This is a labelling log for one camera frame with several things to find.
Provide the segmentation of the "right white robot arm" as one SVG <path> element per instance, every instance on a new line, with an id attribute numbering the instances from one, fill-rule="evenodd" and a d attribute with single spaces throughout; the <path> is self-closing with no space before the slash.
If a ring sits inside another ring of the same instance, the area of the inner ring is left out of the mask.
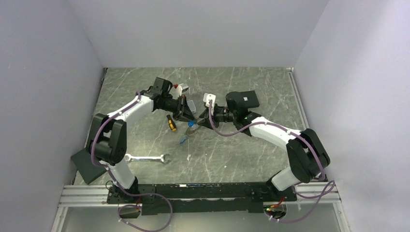
<path id="1" fill-rule="evenodd" d="M 200 115 L 198 125 L 222 135 L 217 130 L 219 124 L 232 122 L 237 131 L 230 133 L 230 136 L 244 133 L 266 140 L 286 151 L 289 166 L 268 180 L 266 194 L 269 199 L 279 200 L 286 189 L 296 184 L 309 183 L 315 178 L 325 179 L 324 169 L 330 164 L 330 158 L 314 130 L 290 129 L 253 112 L 253 108 L 260 106 L 254 90 L 229 92 L 225 99 L 227 105 L 218 106 L 214 94 L 204 94 L 205 110 Z"/>

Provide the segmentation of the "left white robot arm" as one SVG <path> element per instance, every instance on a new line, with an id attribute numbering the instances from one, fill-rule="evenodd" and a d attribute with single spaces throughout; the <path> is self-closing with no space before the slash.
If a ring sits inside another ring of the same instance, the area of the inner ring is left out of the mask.
<path id="1" fill-rule="evenodd" d="M 125 202 L 132 203 L 139 196 L 138 179 L 125 160 L 128 133 L 140 119 L 155 110 L 171 113 L 176 121 L 195 122 L 185 95 L 188 90 L 187 84 L 173 84 L 157 77 L 153 85 L 136 92 L 135 97 L 118 110 L 93 117 L 86 144 L 91 164 L 108 171 Z"/>

